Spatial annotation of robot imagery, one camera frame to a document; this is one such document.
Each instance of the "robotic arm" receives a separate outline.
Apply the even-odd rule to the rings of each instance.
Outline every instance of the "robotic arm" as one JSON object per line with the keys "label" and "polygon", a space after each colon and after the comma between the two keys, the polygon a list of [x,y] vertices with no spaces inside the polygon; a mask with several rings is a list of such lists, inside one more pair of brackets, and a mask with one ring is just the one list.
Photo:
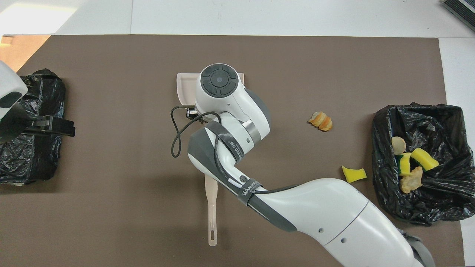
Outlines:
{"label": "robotic arm", "polygon": [[269,134],[271,121],[264,102],[244,87],[232,67],[213,64],[200,73],[196,111],[219,118],[204,116],[209,123],[191,136],[188,157],[193,165],[273,225],[313,237],[344,266],[435,266],[427,249],[424,253],[417,249],[422,244],[414,245],[420,240],[405,238],[344,181],[317,179],[268,191],[238,170],[235,164]]}
{"label": "robotic arm", "polygon": [[28,92],[27,86],[0,60],[0,143],[20,134],[62,134],[74,136],[74,122],[63,118],[28,114],[18,101]]}

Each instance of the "food scrap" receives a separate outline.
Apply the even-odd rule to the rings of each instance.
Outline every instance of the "food scrap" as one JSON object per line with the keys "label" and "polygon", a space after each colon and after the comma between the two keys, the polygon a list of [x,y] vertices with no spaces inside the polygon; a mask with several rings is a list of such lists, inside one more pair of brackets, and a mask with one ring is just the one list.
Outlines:
{"label": "food scrap", "polygon": [[406,142],[398,136],[391,138],[391,144],[395,155],[401,155],[406,151]]}
{"label": "food scrap", "polygon": [[416,190],[417,188],[422,186],[421,183],[422,179],[422,167],[416,167],[411,171],[411,175],[404,176],[399,181],[399,186],[401,187],[401,191],[403,193],[409,194],[412,190]]}
{"label": "food scrap", "polygon": [[332,119],[321,111],[315,112],[308,122],[324,132],[331,130],[333,127]]}
{"label": "food scrap", "polygon": [[347,182],[354,182],[366,178],[364,169],[354,170],[345,168],[345,166],[342,166],[342,169]]}

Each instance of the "brown mat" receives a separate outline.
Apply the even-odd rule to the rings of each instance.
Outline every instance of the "brown mat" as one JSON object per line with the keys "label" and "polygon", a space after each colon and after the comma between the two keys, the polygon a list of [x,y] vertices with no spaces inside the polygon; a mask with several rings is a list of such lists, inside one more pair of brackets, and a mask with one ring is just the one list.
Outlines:
{"label": "brown mat", "polygon": [[[271,111],[270,135],[238,166],[268,189],[343,179],[341,165],[371,176],[374,113],[446,101],[437,39],[52,36],[19,74],[46,67],[64,79],[76,137],[64,139],[53,179],[0,187],[1,265],[340,266],[222,187],[218,245],[208,246],[204,178],[186,155],[202,125],[185,132],[174,159],[170,109],[176,74],[211,63],[244,72]],[[306,123],[318,110],[332,117],[331,131]],[[371,179],[353,185],[376,201]],[[395,224],[421,237],[437,266],[463,265],[458,222]]]}

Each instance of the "black garbage bag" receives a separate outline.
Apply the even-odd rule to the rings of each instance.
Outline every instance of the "black garbage bag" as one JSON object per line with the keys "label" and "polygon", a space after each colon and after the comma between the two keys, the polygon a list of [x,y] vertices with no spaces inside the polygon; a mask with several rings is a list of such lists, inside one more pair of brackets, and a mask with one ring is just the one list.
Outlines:
{"label": "black garbage bag", "polygon": [[[66,88],[48,69],[21,77],[28,92],[19,103],[31,115],[63,118]],[[61,135],[24,135],[0,144],[0,183],[28,184],[53,177],[59,159]]]}
{"label": "black garbage bag", "polygon": [[[391,138],[406,141],[406,151],[420,147],[439,162],[424,171],[422,187],[409,194],[399,189]],[[373,184],[380,205],[395,218],[430,226],[475,213],[475,168],[467,144],[462,109],[450,105],[389,105],[372,124]],[[411,169],[416,165],[411,162]]]}

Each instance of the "yellow sponge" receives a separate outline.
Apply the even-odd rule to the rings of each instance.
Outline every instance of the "yellow sponge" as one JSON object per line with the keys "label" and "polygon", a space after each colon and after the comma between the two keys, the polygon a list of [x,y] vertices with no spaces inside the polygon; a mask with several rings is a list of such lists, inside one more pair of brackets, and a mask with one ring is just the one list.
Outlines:
{"label": "yellow sponge", "polygon": [[396,162],[398,164],[399,176],[411,175],[411,164],[409,162],[410,157],[411,157],[411,153],[403,153],[401,155],[396,155]]}
{"label": "yellow sponge", "polygon": [[434,169],[439,165],[439,162],[436,161],[434,158],[432,158],[429,153],[427,153],[425,150],[422,148],[416,148],[412,153],[411,153],[411,158],[413,158],[419,165],[425,170],[431,170]]}
{"label": "yellow sponge", "polygon": [[353,170],[345,168],[345,166],[342,166],[342,169],[347,182],[354,182],[366,178],[366,172],[364,169]]}

